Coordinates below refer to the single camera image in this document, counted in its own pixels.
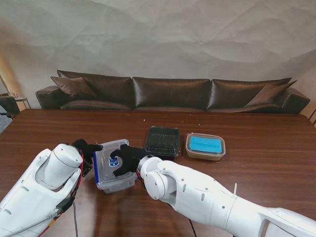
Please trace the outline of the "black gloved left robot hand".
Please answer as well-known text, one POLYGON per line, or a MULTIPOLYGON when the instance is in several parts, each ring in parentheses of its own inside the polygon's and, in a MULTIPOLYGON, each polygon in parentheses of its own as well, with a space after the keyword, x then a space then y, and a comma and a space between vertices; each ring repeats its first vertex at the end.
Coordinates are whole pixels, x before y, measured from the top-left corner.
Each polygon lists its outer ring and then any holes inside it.
POLYGON ((88 144, 83 139, 78 139, 71 145, 74 146, 77 150, 79 150, 83 154, 83 157, 85 159, 92 158, 94 152, 103 150, 102 145, 88 144))

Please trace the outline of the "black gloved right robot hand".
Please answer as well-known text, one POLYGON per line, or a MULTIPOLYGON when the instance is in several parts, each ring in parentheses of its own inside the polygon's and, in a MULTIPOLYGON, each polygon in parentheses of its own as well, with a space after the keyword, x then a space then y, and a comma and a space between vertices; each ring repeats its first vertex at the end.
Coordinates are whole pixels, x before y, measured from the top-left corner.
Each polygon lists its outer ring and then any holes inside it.
POLYGON ((121 145, 120 149, 116 149, 110 154, 110 158, 119 157, 122 160, 121 167, 113 172, 114 176, 118 177, 128 172, 136 172, 140 160, 147 155, 145 149, 131 147, 127 144, 121 145))

